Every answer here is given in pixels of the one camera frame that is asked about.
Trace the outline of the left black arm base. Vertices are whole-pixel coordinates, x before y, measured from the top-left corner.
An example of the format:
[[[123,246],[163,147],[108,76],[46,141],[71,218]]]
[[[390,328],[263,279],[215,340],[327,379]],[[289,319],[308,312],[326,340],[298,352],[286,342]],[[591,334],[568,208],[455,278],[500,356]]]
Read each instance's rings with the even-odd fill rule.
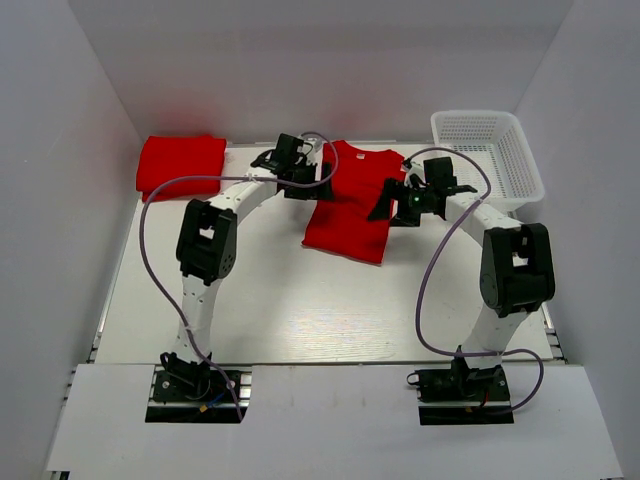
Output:
[[[239,424],[231,391],[211,370],[200,386],[191,386],[157,367],[145,413],[147,424]]]

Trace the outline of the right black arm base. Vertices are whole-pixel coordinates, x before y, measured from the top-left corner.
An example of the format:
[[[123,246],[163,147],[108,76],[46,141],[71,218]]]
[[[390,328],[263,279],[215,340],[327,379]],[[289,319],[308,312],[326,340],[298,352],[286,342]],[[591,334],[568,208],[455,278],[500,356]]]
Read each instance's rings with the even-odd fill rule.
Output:
[[[501,365],[470,368],[454,358],[447,368],[419,369],[406,377],[418,397],[421,426],[514,423],[507,378]]]

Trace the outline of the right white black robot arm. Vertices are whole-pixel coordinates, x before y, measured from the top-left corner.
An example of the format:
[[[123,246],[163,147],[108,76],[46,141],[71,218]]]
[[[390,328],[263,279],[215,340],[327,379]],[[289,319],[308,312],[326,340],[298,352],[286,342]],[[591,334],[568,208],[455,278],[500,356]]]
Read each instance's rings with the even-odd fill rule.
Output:
[[[403,163],[404,179],[385,180],[369,220],[417,227],[424,214],[450,227],[444,238],[463,230],[481,248],[479,290],[484,302],[467,339],[451,352],[464,364],[451,374],[453,390],[472,399],[488,385],[488,372],[508,355],[512,337],[528,317],[555,294],[555,275],[547,228],[521,223],[486,204],[489,189],[462,185],[450,151],[417,164]]]

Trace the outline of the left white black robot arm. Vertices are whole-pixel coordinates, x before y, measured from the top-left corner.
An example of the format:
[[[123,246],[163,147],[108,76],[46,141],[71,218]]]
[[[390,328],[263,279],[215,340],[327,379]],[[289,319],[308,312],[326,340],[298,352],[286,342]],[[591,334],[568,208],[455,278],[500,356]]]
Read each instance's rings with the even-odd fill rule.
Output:
[[[337,166],[317,157],[324,146],[336,147],[317,132],[282,134],[274,148],[259,154],[230,186],[207,200],[187,204],[179,232],[176,258],[182,276],[180,324],[172,349],[161,355],[164,368],[181,369],[177,387],[199,399],[211,387],[211,325],[222,280],[237,257],[238,227],[265,201],[282,194],[294,200],[331,200],[331,179]]]

